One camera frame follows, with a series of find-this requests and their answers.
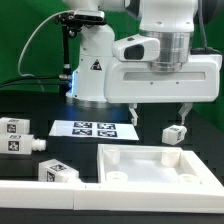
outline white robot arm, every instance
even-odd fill
[[[63,1],[74,9],[126,9],[141,20],[139,34],[116,42],[109,26],[83,28],[80,64],[68,98],[181,102],[189,109],[192,102],[218,96],[222,57],[190,55],[198,0]]]

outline printed marker sheet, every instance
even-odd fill
[[[132,124],[56,120],[50,136],[139,140]]]

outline table surface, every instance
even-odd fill
[[[97,182],[97,145],[132,144],[164,146],[162,130],[180,124],[180,104],[141,104],[137,109],[139,141],[99,138],[48,136],[54,120],[130,123],[127,106],[110,109],[86,109],[65,103],[64,96],[55,93],[20,91],[0,92],[1,117],[24,118],[31,121],[31,134],[46,139],[46,152],[32,155],[0,155],[0,179],[37,180],[39,162],[57,159],[80,172],[84,182]],[[224,133],[191,111],[185,126],[185,140],[178,144],[183,150],[193,150],[224,184]],[[0,209],[2,223],[224,223],[224,215],[155,212],[64,211]]]

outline black cable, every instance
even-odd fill
[[[203,21],[203,4],[202,4],[202,0],[198,0],[198,19],[199,19],[199,26],[200,26],[200,31],[201,31],[203,47],[207,48],[208,47],[208,43],[207,43],[207,37],[206,37],[205,26],[204,26],[204,21]]]
[[[222,55],[222,52],[212,48],[212,47],[206,47],[206,48],[193,48],[191,49],[192,55],[198,55],[198,54],[220,54]]]
[[[27,85],[27,86],[40,86],[40,85],[45,85],[45,86],[59,86],[59,85],[68,85],[68,82],[60,82],[60,83],[6,83],[6,84],[2,84],[0,85],[0,88],[4,88],[4,87],[8,87],[8,86],[23,86],[23,85]]]
[[[46,80],[46,79],[49,79],[49,80],[50,79],[59,79],[59,77],[58,76],[35,76],[35,77],[27,76],[27,77],[18,77],[18,78],[13,78],[13,79],[6,80],[6,81],[0,83],[0,86],[4,85],[4,84],[13,83],[13,82],[23,81],[23,80]]]

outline green wall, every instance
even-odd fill
[[[0,1],[0,82],[18,77],[17,62],[20,53],[34,29],[48,16],[66,10],[61,0],[1,0]],[[116,39],[137,33],[138,22],[125,13],[107,13],[109,25],[115,30]],[[224,13],[206,25],[208,44],[223,52]],[[72,66],[78,65],[79,38],[71,41]],[[199,28],[195,29],[194,47],[201,47]],[[22,72],[37,76],[58,75],[62,71],[61,27],[49,22],[31,43],[22,65]],[[224,131],[224,90],[221,72],[220,96],[213,103],[198,103],[194,108]],[[40,91],[40,87],[7,87]],[[58,91],[45,87],[45,91]]]

